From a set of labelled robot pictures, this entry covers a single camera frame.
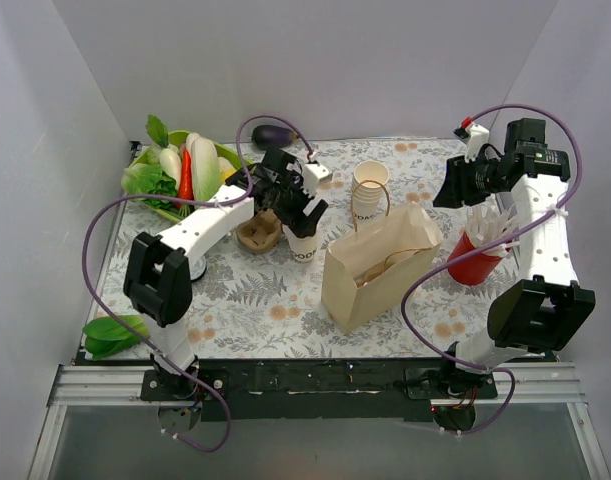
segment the cable tie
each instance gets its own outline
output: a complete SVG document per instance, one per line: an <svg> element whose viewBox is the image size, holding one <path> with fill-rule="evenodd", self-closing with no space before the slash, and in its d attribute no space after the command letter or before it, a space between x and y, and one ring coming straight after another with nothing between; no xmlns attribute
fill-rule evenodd
<svg viewBox="0 0 611 480"><path fill-rule="evenodd" d="M555 203L552 203L547 208L547 210L550 210L550 211L556 213L556 215L562 216L563 218L567 218L569 216L569 212L567 210L565 210L564 208L558 208Z"/></svg>

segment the red cup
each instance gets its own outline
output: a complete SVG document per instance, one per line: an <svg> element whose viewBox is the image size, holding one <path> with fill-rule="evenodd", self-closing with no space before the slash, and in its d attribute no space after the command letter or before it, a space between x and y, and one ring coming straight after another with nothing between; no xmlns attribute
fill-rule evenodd
<svg viewBox="0 0 611 480"><path fill-rule="evenodd" d="M463 232L461 239L456 244L456 248L449 256L447 261L460 257L474 250L474 245L469 241L467 233ZM479 253L467 260L453 265L447 269L454 280L463 285L479 285L485 281L487 276L492 273L494 267L499 264L503 257L495 257Z"/></svg>

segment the white wall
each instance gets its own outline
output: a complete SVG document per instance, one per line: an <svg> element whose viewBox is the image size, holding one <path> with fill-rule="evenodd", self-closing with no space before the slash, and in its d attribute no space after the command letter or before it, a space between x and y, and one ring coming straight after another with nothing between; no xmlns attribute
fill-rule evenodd
<svg viewBox="0 0 611 480"><path fill-rule="evenodd" d="M556 0L54 0L119 124L232 140L282 114L315 139L450 135L505 98Z"/></svg>
<svg viewBox="0 0 611 480"><path fill-rule="evenodd" d="M128 149L53 4L0 0L0 479L27 475L56 368L75 353L83 233L119 193Z"/></svg>
<svg viewBox="0 0 611 480"><path fill-rule="evenodd" d="M584 156L583 183L569 204L569 241L580 284L596 291L597 306L564 355L579 369L611 471L611 0L560 0L507 102L560 115ZM499 115L497 144L519 114ZM548 140L570 151L554 128Z"/></svg>

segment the red chili pepper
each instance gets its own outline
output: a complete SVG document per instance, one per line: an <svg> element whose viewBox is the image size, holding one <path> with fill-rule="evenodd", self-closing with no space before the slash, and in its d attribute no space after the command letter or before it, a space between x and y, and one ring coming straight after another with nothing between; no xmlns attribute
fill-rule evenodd
<svg viewBox="0 0 611 480"><path fill-rule="evenodd" d="M183 200L194 200L192 190L192 157L187 150L183 151L183 161L181 163L181 183L178 186L178 198ZM183 204L175 203L174 206L180 209Z"/></svg>

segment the stacked paper cups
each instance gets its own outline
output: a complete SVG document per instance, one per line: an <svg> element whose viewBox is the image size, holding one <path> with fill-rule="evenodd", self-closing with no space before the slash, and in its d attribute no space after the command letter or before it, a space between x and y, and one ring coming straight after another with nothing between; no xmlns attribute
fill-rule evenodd
<svg viewBox="0 0 611 480"><path fill-rule="evenodd" d="M385 165L374 160L361 162L354 170L352 192L354 192L354 216L357 220L374 217L383 196L383 188L378 183L368 182L360 185L367 180L387 185L389 170Z"/></svg>

